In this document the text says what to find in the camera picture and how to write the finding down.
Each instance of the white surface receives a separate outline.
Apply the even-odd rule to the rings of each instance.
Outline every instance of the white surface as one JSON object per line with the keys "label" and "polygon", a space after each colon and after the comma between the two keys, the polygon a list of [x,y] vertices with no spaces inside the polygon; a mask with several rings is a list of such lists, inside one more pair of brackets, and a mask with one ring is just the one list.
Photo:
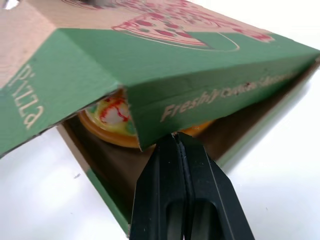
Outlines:
{"label": "white surface", "polygon": [[0,160],[1,240],[125,240],[56,128]]}
{"label": "white surface", "polygon": [[[192,2],[320,49],[318,0]],[[256,240],[320,239],[319,90],[228,168]],[[56,129],[0,160],[0,195],[1,240],[126,239]]]}

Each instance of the toy pizza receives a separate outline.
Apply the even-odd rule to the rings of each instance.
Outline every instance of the toy pizza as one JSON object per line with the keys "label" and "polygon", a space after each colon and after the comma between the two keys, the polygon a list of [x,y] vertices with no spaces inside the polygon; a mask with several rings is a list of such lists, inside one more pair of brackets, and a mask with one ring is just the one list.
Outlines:
{"label": "toy pizza", "polygon": [[[87,107],[78,116],[85,128],[98,138],[122,147],[139,148],[129,108],[121,92]],[[182,132],[195,136],[212,122],[190,127],[182,130]]]}

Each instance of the black plastic claw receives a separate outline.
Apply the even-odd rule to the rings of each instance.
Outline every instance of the black plastic claw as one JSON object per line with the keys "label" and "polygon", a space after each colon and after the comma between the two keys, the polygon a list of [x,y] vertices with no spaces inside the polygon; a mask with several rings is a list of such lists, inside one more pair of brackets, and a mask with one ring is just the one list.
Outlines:
{"label": "black plastic claw", "polygon": [[235,190],[202,144],[162,138],[139,177],[130,240],[254,240]]}

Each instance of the cardboard box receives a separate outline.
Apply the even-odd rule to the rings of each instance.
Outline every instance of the cardboard box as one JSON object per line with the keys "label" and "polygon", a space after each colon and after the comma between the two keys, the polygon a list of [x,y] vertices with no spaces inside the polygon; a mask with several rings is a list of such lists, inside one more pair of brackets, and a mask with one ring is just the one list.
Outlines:
{"label": "cardboard box", "polygon": [[144,150],[266,99],[320,55],[184,0],[106,2],[0,10],[0,155],[118,89]]}
{"label": "cardboard box", "polygon": [[[300,100],[305,83],[316,71],[314,64],[303,75],[268,99],[215,121],[197,136],[211,159],[226,167],[228,160],[245,154],[259,134]],[[77,116],[58,127],[65,142],[86,172],[124,232],[128,233],[137,179],[153,148],[141,152],[102,141],[90,133]]]}

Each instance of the box lid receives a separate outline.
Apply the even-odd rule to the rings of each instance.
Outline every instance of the box lid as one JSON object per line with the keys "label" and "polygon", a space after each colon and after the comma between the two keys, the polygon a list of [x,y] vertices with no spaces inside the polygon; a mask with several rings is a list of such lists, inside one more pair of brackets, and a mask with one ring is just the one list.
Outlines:
{"label": "box lid", "polygon": [[106,2],[1,9],[0,155],[120,88],[144,149],[267,98],[320,55],[184,0]]}

